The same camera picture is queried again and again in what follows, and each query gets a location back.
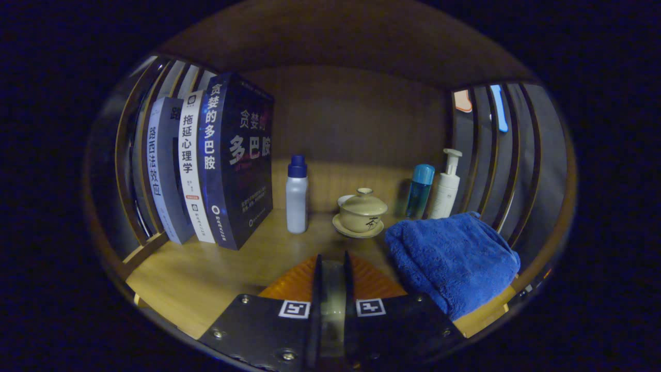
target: dark background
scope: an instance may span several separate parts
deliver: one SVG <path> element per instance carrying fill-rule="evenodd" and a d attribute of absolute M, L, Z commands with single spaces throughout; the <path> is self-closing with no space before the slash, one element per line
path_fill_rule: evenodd
<path fill-rule="evenodd" d="M 14 3 L 0 12 L 3 179 L 11 190 L 2 349 L 11 369 L 225 370 L 142 318 L 106 278 L 78 188 L 87 131 L 107 92 L 152 47 L 226 3 Z M 543 295 L 438 368 L 650 368 L 651 303 L 661 303 L 652 241 L 658 156 L 644 152 L 658 152 L 652 55 L 661 12 L 652 1 L 575 3 L 440 6 L 547 84 L 572 131 L 580 187 L 566 253 Z"/>

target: screw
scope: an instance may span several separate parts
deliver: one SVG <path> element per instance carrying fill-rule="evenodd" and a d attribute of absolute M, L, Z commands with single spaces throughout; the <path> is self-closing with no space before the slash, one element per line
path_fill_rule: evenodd
<path fill-rule="evenodd" d="M 296 354 L 288 351 L 286 353 L 282 353 L 281 357 L 282 357 L 282 359 L 285 359 L 286 361 L 290 361 L 290 360 L 296 359 Z"/>

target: blue towel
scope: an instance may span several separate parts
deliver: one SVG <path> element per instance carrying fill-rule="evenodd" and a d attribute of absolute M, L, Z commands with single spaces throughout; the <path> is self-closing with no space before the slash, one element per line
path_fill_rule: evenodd
<path fill-rule="evenodd" d="M 428 293 L 450 320 L 502 293 L 521 266 L 519 255 L 479 216 L 406 220 L 385 233 L 405 284 Z"/>

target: blue handle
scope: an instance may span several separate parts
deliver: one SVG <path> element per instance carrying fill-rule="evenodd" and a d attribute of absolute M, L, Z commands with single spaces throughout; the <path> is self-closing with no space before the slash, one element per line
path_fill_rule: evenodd
<path fill-rule="evenodd" d="M 502 97 L 500 96 L 500 85 L 491 85 L 491 91 L 494 93 L 496 101 L 496 112 L 498 113 L 498 129 L 507 133 L 507 121 L 505 121 L 505 109 L 502 106 Z"/>

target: white lotion bottle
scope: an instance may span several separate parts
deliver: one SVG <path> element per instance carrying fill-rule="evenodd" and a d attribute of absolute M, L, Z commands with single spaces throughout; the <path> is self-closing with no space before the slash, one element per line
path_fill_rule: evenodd
<path fill-rule="evenodd" d="M 457 165 L 461 152 L 451 148 L 444 148 L 443 152 L 447 154 L 447 169 L 441 173 L 441 177 L 436 189 L 436 198 L 429 218 L 447 218 L 450 216 L 454 200 L 457 198 L 457 189 L 459 188 L 459 176 L 457 176 Z"/>
<path fill-rule="evenodd" d="M 292 156 L 287 176 L 287 230 L 301 234 L 307 230 L 307 164 L 303 155 Z"/>

